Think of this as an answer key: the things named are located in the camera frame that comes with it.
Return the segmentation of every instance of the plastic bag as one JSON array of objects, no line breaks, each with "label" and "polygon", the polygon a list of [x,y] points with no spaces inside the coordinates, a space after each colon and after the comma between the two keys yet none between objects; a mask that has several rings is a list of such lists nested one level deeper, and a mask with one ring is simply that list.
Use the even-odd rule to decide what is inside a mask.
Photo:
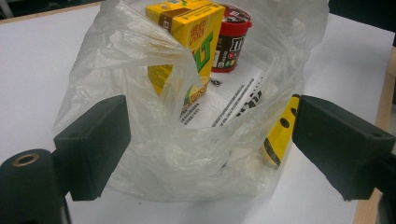
[{"label": "plastic bag", "polygon": [[[154,201],[271,193],[279,171],[259,149],[291,95],[302,90],[304,62],[324,34],[327,2],[227,1],[251,16],[241,57],[262,70],[262,97],[223,126],[197,129],[179,121],[186,91],[200,85],[195,62],[144,16],[144,7],[158,2],[101,5],[70,73],[54,131],[100,100],[125,94],[132,140],[110,178],[114,188]],[[174,68],[158,97],[146,68],[160,64]]]}]

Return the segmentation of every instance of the red can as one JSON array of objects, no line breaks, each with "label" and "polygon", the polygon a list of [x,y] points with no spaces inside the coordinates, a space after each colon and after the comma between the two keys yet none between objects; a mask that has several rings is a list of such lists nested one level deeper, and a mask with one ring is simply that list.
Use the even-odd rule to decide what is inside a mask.
[{"label": "red can", "polygon": [[212,72],[217,73],[235,69],[248,28],[252,25],[246,11],[229,5],[223,6],[225,12],[212,65]]}]

